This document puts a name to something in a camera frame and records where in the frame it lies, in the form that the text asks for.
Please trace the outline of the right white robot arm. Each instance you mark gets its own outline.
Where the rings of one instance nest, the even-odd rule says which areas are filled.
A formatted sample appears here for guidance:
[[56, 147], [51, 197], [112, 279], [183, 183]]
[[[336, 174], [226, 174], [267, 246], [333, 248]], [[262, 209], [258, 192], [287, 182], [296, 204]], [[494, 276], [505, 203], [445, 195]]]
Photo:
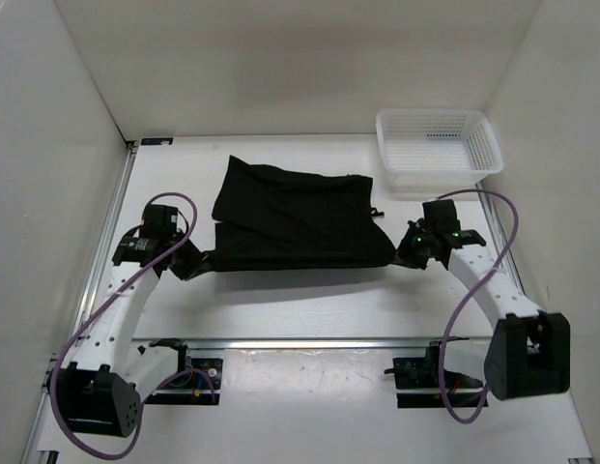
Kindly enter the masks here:
[[567, 392], [570, 387], [571, 328], [561, 313], [549, 313], [525, 296], [499, 270], [486, 241], [463, 229], [450, 199], [422, 205], [423, 216], [409, 224], [396, 253], [397, 264], [425, 269], [441, 263], [467, 289], [493, 334], [478, 343], [445, 333], [424, 374], [445, 388], [458, 374], [481, 382], [498, 400]]

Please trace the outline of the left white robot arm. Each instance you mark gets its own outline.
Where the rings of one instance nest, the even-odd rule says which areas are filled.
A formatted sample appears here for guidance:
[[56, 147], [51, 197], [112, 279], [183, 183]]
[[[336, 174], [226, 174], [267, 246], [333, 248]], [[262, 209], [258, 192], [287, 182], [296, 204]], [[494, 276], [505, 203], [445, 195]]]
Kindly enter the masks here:
[[128, 437], [151, 394], [168, 385], [181, 387], [198, 375], [178, 338], [132, 344], [162, 274], [190, 280], [207, 269], [206, 254], [189, 239], [195, 221], [180, 226], [183, 217], [174, 206], [149, 203], [140, 224], [117, 244], [102, 304], [64, 349], [49, 378], [53, 413], [70, 435]]

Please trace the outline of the black shorts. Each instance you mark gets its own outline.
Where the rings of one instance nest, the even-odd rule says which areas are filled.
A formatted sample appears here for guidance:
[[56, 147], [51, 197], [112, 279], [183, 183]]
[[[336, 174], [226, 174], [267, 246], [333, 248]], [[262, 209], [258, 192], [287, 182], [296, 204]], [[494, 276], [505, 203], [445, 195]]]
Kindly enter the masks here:
[[324, 176], [230, 157], [215, 200], [217, 273], [380, 268], [395, 247], [372, 216], [370, 177]]

